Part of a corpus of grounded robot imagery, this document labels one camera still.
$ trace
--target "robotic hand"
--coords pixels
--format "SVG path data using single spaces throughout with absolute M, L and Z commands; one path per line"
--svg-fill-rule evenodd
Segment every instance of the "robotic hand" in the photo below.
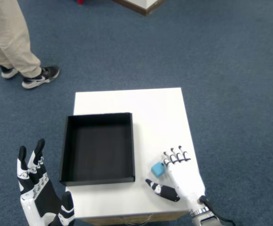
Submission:
M 202 202 L 205 198 L 205 186 L 197 164 L 188 152 L 179 146 L 178 149 L 171 148 L 171 151 L 164 152 L 164 155 L 166 173 L 174 188 L 156 184 L 150 179 L 146 179 L 147 184 L 163 198 L 174 202 L 179 199 L 185 201 L 195 226 L 222 226 L 218 218 Z
M 20 147 L 17 159 L 17 178 L 20 202 L 29 226 L 73 226 L 74 207 L 70 192 L 60 200 L 48 178 L 43 164 L 42 149 L 45 140 L 38 141 L 28 164 L 26 148 Z

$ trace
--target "floor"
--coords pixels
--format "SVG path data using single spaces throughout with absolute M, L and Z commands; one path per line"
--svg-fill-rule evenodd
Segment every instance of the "floor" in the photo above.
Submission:
M 19 3 L 33 53 L 61 74 L 30 91 L 20 76 L 0 77 L 0 225 L 27 225 L 21 145 L 31 152 L 46 139 L 48 175 L 64 191 L 59 163 L 76 91 L 170 87 L 182 88 L 214 208 L 238 226 L 273 225 L 273 1 L 168 0 L 149 17 L 107 0 Z

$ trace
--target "blue block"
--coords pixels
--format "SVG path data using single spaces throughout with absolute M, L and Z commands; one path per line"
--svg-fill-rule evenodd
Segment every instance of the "blue block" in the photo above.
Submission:
M 151 167 L 151 172 L 158 178 L 165 172 L 165 167 L 160 162 L 158 162 Z

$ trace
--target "black sneaker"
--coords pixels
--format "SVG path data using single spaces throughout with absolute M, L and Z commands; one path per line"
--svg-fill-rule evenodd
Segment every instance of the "black sneaker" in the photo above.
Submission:
M 11 79 L 18 73 L 18 70 L 16 70 L 15 68 L 8 69 L 2 65 L 0 65 L 0 68 L 1 68 L 1 76 L 4 79 Z
M 22 86 L 25 89 L 32 89 L 34 87 L 40 86 L 43 83 L 49 83 L 59 75 L 59 68 L 58 67 L 43 67 L 41 69 L 40 75 L 35 78 L 26 78 L 22 82 Z

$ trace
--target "black tray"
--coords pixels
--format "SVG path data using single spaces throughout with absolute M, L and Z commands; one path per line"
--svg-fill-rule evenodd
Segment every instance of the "black tray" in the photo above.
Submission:
M 62 184 L 134 181 L 131 113 L 68 116 L 61 159 Z

